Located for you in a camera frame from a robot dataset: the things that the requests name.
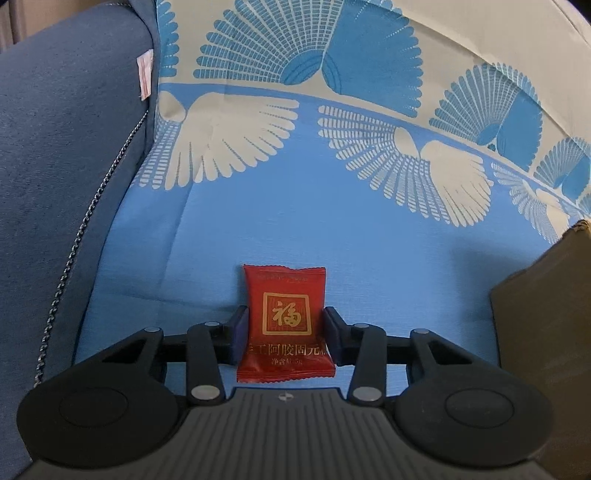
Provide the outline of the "brown cardboard box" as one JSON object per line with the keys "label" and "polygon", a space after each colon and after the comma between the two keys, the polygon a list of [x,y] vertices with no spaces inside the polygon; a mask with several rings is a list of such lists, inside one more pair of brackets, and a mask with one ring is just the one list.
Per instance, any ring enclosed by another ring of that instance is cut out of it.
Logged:
{"label": "brown cardboard box", "polygon": [[590,253],[581,220],[490,292],[501,366],[552,403],[541,463],[558,479],[590,476]]}

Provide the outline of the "blue fabric sofa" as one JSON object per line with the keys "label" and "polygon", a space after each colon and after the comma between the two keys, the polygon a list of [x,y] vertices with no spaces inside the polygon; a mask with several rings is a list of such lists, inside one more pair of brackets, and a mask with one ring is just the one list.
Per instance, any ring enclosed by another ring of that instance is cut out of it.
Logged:
{"label": "blue fabric sofa", "polygon": [[151,1],[107,1],[1,56],[1,475],[30,462],[23,397],[69,368],[100,254],[153,140]]}

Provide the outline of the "red square snack packet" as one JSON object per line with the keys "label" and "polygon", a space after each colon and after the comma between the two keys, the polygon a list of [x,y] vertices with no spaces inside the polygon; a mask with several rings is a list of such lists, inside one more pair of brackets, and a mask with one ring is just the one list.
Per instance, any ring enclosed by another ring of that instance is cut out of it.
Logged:
{"label": "red square snack packet", "polygon": [[325,268],[244,265],[249,290],[249,340],[238,365],[239,383],[332,378],[322,309]]}

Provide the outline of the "blue fan-pattern sofa cover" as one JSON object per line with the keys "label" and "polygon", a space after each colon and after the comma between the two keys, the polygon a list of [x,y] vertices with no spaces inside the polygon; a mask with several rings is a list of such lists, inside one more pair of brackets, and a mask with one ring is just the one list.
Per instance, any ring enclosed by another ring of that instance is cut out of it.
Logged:
{"label": "blue fan-pattern sofa cover", "polygon": [[568,1],[159,1],[151,151],[77,360],[224,321],[244,265],[498,360],[490,290],[590,215],[590,24]]}

